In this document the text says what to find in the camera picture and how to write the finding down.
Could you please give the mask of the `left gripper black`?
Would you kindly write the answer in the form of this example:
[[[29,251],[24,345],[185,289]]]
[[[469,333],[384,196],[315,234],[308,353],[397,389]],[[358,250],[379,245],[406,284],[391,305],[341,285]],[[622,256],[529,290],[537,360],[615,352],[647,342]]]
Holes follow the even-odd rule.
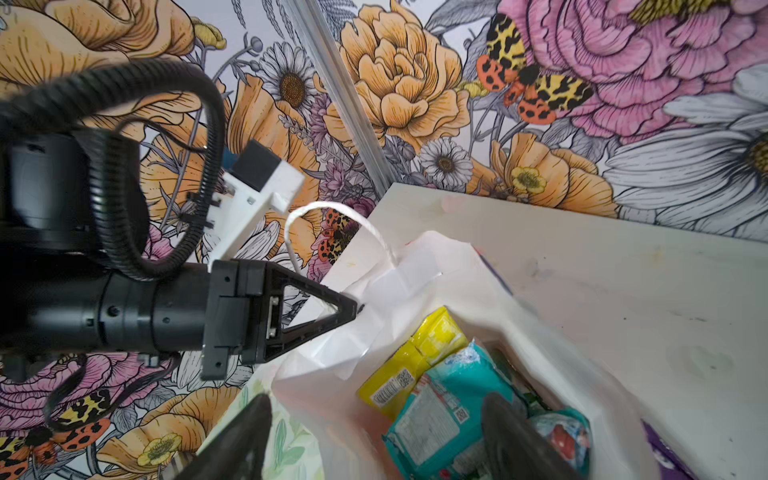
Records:
[[[331,307],[314,320],[285,327],[286,289]],[[356,318],[352,298],[265,261],[187,264],[175,275],[141,282],[113,273],[95,329],[100,351],[148,354],[198,351],[200,377],[221,380],[229,359],[268,363]]]

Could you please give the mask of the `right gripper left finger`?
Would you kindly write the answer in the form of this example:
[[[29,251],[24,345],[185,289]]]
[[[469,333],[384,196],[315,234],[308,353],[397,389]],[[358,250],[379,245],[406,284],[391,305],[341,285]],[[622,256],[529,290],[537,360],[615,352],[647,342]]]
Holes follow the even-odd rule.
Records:
[[[259,394],[175,479],[261,480],[271,426],[271,401]]]

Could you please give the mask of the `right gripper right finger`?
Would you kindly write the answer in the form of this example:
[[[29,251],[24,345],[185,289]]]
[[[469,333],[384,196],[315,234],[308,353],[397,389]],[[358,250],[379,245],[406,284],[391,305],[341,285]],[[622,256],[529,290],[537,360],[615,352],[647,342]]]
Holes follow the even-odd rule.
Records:
[[[487,466],[492,479],[573,479],[579,474],[513,405],[494,392],[481,409]]]

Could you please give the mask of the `teal Fox's candy bag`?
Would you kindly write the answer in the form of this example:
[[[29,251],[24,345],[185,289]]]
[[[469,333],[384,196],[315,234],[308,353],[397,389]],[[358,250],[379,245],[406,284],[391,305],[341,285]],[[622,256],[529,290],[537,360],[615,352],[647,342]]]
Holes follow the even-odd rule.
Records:
[[[585,416],[566,408],[534,415],[529,422],[580,476],[589,476],[592,434]]]

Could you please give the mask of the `teal red candy bag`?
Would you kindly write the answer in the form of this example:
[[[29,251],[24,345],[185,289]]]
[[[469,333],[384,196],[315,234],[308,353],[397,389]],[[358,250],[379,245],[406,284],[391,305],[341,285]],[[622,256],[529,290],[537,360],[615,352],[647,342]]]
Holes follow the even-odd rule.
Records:
[[[527,406],[489,353],[472,342],[429,369],[383,436],[406,479],[477,479],[486,452],[482,405],[498,393],[526,418]]]

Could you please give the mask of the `red paper gift bag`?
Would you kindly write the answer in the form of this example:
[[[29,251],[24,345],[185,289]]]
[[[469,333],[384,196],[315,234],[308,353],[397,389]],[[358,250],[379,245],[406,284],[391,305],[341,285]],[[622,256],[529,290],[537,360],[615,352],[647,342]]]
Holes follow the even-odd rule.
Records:
[[[528,422],[566,408],[589,420],[589,476],[578,479],[659,477],[623,385],[540,322],[472,245],[418,226],[414,209],[397,212],[391,199],[380,201],[327,282],[356,300],[360,313],[292,350],[272,382],[276,399],[317,440],[326,478],[406,479],[383,441],[396,419],[357,390],[442,306],[469,344],[487,350],[527,406]]]

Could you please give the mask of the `yellow snack bag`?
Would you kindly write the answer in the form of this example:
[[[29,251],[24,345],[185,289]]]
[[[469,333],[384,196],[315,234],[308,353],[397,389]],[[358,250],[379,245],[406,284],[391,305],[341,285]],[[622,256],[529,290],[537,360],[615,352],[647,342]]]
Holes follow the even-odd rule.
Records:
[[[466,335],[442,306],[362,384],[357,396],[394,421],[421,376],[468,344]]]

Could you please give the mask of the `purple snack packet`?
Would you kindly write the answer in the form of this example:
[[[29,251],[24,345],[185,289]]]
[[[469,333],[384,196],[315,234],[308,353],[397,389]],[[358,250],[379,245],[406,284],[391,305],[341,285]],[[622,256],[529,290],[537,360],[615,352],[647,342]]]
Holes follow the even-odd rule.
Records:
[[[656,459],[662,480],[697,480],[698,477],[667,445],[653,427],[643,422],[646,438]]]

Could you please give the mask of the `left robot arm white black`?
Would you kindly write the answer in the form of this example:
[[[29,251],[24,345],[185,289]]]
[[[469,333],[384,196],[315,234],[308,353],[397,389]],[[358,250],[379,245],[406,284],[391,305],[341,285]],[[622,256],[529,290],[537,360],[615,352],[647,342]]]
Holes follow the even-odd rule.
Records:
[[[66,354],[197,351],[206,380],[231,356],[263,364],[353,321],[350,297],[266,261],[188,264],[137,281],[102,249],[88,170],[98,130],[32,136],[8,154],[1,226],[1,372],[21,383]]]

